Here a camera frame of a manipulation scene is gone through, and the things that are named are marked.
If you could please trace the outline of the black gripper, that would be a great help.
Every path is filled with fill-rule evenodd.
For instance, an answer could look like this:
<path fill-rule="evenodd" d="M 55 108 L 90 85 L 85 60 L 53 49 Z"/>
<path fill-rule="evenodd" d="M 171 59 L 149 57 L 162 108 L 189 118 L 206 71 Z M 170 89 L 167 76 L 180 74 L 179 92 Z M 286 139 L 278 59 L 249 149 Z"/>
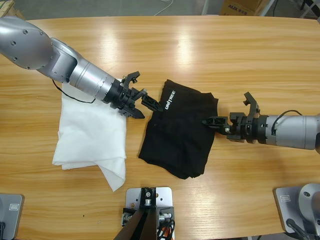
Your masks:
<path fill-rule="evenodd" d="M 162 105 L 147 95 L 147 90 L 137 90 L 129 88 L 128 83 L 114 82 L 105 95 L 103 102 L 110 104 L 113 109 L 118 109 L 118 113 L 124 117 L 134 119 L 144 119 L 144 114 L 136 108 L 135 102 L 141 98 L 141 104 L 153 112 L 162 112 Z"/>
<path fill-rule="evenodd" d="M 266 144 L 267 115 L 246 116 L 243 112 L 232 112 L 229 119 L 231 126 L 226 116 L 210 116 L 202 120 L 202 123 L 209 128 L 218 129 L 219 134 L 227 136 L 226 138 L 233 142 Z"/>

